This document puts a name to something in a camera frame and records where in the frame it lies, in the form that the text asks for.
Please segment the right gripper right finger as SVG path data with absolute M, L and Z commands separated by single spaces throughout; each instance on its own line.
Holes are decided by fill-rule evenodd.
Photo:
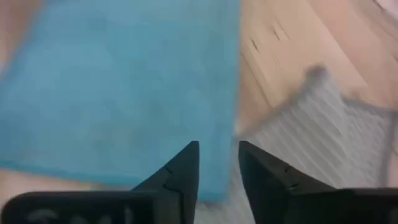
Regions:
M 295 194 L 334 191 L 248 141 L 239 142 L 238 161 L 256 224 L 285 224 L 289 199 Z

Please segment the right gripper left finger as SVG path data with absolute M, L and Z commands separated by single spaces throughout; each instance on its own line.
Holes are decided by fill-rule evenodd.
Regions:
M 176 156 L 131 192 L 135 203 L 130 224 L 193 224 L 199 184 L 199 142 L 188 143 Z

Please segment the grey waffle microfiber towel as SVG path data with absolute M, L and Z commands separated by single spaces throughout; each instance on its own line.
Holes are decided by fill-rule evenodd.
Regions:
M 398 224 L 398 187 L 387 181 L 389 161 L 398 156 L 398 110 L 343 98 L 325 69 L 311 69 L 298 95 L 238 136 L 229 197 L 199 204 L 195 224 L 256 224 L 240 141 L 334 188 L 291 196 L 285 224 Z

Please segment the bright blue microfiber towel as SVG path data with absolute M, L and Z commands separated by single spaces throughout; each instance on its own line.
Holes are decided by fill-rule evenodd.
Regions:
M 135 186 L 200 144 L 229 185 L 239 0 L 44 0 L 0 81 L 0 167 Z

